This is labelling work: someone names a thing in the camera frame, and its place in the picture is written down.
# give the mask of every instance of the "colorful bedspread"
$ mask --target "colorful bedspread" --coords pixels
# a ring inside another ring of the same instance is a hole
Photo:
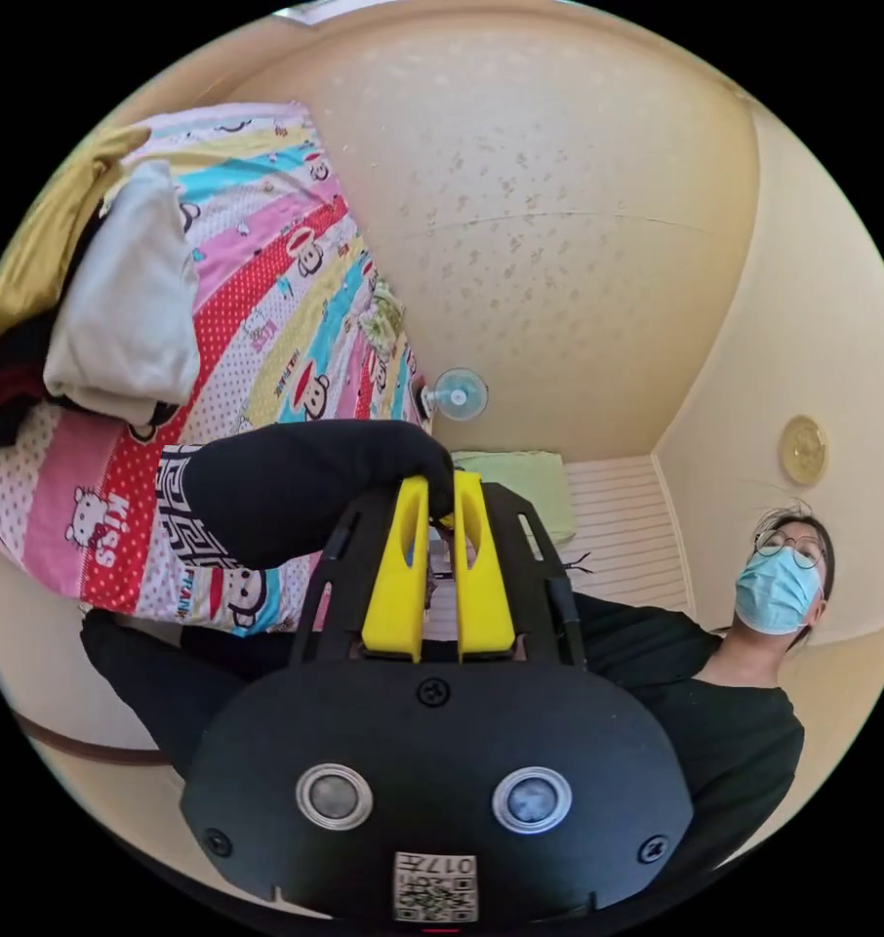
[[[0,550],[50,590],[115,612],[287,629],[317,556],[268,572],[184,565],[156,509],[160,451],[276,421],[417,423],[416,358],[399,322],[375,326],[378,274],[303,106],[228,104],[147,123],[152,136],[127,163],[165,158],[177,179],[199,270],[200,376],[161,426],[38,406],[0,450]]]

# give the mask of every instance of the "blue surgical mask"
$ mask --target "blue surgical mask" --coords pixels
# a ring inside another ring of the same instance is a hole
[[[756,553],[735,583],[735,613],[761,634],[793,634],[822,586],[816,567],[803,569],[791,547]]]

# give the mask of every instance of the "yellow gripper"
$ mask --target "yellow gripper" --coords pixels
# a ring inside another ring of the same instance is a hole
[[[405,655],[414,663],[419,661],[422,649],[428,501],[424,478],[403,482],[361,633],[368,651]],[[455,473],[452,526],[459,658],[506,654],[513,647],[515,634],[480,475]],[[469,561],[469,542],[473,561]]]

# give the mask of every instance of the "sticker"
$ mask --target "sticker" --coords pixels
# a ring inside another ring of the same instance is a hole
[[[393,863],[393,916],[415,923],[478,920],[474,856],[398,852]]]

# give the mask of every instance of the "yellow cloth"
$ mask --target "yellow cloth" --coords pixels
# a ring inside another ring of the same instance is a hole
[[[59,301],[95,206],[122,177],[120,160],[149,134],[148,127],[105,127],[91,134],[32,203],[0,261],[0,336]]]
[[[452,459],[482,481],[498,482],[529,501],[554,544],[576,536],[576,516],[562,457],[552,452],[456,452]]]

